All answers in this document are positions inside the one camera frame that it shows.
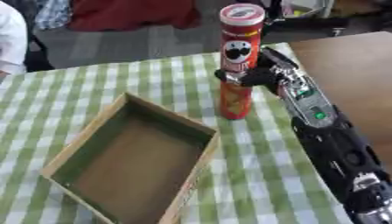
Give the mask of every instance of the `red pringles can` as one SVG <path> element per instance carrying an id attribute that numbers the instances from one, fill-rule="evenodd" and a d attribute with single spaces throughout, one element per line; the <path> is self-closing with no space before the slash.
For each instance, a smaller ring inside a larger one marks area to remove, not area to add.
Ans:
<path id="1" fill-rule="evenodd" d="M 220 11 L 222 41 L 220 68 L 241 78 L 256 66 L 264 9 L 251 3 L 229 5 Z M 241 119 L 250 110 L 251 87 L 220 83 L 220 112 L 228 119 Z"/>

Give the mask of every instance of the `can lid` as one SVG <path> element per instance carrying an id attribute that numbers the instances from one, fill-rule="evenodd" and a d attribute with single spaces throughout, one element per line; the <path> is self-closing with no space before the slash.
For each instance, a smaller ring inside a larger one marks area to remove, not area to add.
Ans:
<path id="1" fill-rule="evenodd" d="M 235 3 L 220 11 L 220 21 L 227 25 L 256 25 L 264 20 L 264 9 L 252 3 Z"/>

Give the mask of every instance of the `person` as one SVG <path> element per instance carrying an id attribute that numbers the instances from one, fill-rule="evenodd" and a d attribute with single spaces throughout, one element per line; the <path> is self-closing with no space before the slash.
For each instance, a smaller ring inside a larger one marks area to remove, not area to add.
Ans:
<path id="1" fill-rule="evenodd" d="M 25 72 L 27 28 L 22 15 L 0 1 L 0 79 Z"/>

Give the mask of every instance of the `robotic hand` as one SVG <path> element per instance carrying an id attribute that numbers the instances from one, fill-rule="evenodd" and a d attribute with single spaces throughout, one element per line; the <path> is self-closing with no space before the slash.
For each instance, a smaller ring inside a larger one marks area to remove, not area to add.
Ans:
<path id="1" fill-rule="evenodd" d="M 369 143 L 311 77 L 280 52 L 264 47 L 257 67 L 240 79 L 215 76 L 244 87 L 264 85 L 285 104 L 291 127 L 319 176 L 354 224 L 392 224 L 392 184 Z"/>

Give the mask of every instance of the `floor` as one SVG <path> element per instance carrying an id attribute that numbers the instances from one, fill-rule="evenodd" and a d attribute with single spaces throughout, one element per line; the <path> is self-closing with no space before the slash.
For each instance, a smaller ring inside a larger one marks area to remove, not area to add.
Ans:
<path id="1" fill-rule="evenodd" d="M 137 31 L 75 32 L 65 28 L 38 31 L 49 48 L 56 68 L 92 64 L 158 59 L 219 51 L 221 28 L 219 10 L 234 0 L 198 0 L 202 25 L 188 30 L 171 26 L 148 26 Z M 344 35 L 369 32 L 368 21 L 355 19 Z M 272 32 L 264 43 L 291 42 L 327 37 L 325 31 Z"/>

